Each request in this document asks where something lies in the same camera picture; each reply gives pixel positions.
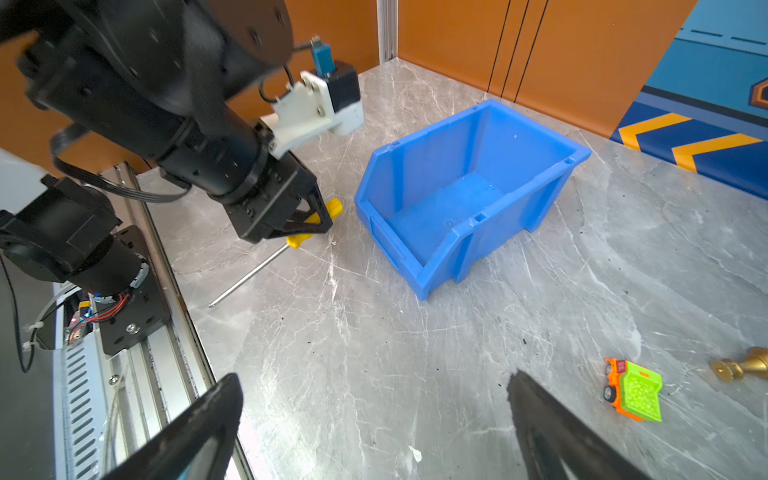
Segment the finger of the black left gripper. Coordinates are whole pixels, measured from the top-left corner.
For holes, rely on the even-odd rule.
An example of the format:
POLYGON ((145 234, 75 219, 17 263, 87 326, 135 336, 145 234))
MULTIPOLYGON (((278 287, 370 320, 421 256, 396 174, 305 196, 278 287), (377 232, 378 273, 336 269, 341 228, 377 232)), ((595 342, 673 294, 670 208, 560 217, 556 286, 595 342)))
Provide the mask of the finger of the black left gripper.
POLYGON ((314 186, 289 212, 280 228, 282 236, 326 233, 333 226, 334 203, 326 202, 320 189, 314 186))

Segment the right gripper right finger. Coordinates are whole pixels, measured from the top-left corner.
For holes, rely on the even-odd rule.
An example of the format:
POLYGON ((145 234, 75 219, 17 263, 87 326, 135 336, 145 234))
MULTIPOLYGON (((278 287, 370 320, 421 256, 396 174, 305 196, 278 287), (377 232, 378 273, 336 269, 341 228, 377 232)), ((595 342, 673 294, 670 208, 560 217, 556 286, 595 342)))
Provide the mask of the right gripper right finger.
POLYGON ((513 425, 530 479, 646 479, 526 372, 507 387, 513 425))

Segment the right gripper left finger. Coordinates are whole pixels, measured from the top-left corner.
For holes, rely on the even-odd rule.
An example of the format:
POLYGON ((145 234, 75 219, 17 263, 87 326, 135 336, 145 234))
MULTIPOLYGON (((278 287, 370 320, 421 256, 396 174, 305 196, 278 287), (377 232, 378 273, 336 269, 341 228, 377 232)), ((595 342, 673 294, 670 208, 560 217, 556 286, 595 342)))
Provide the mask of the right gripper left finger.
POLYGON ((239 377, 229 373, 107 479, 223 479, 243 408, 239 377))

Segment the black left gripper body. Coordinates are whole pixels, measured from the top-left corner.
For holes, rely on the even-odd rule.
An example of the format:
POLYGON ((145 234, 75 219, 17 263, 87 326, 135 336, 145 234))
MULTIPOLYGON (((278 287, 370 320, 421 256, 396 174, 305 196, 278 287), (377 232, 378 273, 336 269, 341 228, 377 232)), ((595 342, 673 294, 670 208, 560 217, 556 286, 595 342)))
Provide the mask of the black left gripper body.
POLYGON ((269 158, 261 173, 250 172, 221 204, 238 237, 249 243, 317 232, 309 222, 317 212, 317 178, 292 152, 269 158))

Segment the yellow handled screwdriver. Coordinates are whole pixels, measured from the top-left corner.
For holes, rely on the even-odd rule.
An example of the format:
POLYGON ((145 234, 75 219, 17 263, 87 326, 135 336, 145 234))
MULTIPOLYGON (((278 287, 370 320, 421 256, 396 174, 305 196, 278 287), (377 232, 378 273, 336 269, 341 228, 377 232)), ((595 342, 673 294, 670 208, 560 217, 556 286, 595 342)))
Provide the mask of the yellow handled screwdriver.
MULTIPOLYGON (((332 220, 335 220, 338 216, 340 216, 343 211, 344 207, 342 202, 334 198, 330 200, 326 204, 326 209, 329 212, 330 218, 332 220)), ((288 250, 298 250, 301 248, 301 245, 313 237, 313 234, 298 234, 298 235, 292 235, 286 238, 285 244, 281 246, 278 250, 273 252, 269 257, 267 257, 264 261, 259 263, 257 266, 255 266, 253 269, 251 269, 248 273, 246 273, 242 278, 240 278, 237 282, 235 282, 233 285, 231 285, 229 288, 227 288, 225 291, 223 291, 220 295, 218 295, 214 300, 212 300, 209 304, 209 308, 214 308, 221 304, 225 299, 227 299, 231 294, 233 294, 236 290, 241 288, 244 284, 246 284, 250 279, 252 279, 255 275, 260 273, 262 270, 264 270, 267 266, 269 266, 274 260, 276 260, 279 256, 281 256, 283 253, 287 252, 288 250)))

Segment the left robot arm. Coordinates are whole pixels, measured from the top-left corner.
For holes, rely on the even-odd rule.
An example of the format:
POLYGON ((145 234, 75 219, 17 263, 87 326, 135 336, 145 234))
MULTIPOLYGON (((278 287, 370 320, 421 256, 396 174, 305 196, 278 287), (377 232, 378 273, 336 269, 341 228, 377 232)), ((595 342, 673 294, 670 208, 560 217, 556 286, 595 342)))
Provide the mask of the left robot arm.
POLYGON ((248 123, 229 100, 284 68, 293 32, 281 1, 5 1, 1 38, 37 38, 18 67, 27 97, 67 117, 49 151, 61 180, 1 217, 7 258, 31 276, 114 295, 139 271, 121 252, 107 196, 170 203, 62 160, 96 133, 155 161, 181 193, 203 190, 250 243, 327 232, 333 217, 294 148, 330 130, 335 106, 304 74, 248 123))

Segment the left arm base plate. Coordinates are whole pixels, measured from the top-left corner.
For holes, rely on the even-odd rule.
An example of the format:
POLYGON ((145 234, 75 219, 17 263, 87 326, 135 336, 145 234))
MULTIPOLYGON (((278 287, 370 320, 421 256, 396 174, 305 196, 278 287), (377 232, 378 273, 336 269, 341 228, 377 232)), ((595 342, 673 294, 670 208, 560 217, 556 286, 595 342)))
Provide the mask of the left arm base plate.
POLYGON ((99 323, 103 352, 108 356, 133 347, 171 320, 144 235, 134 225, 111 237, 95 265, 95 285, 101 295, 125 299, 119 312, 99 323))

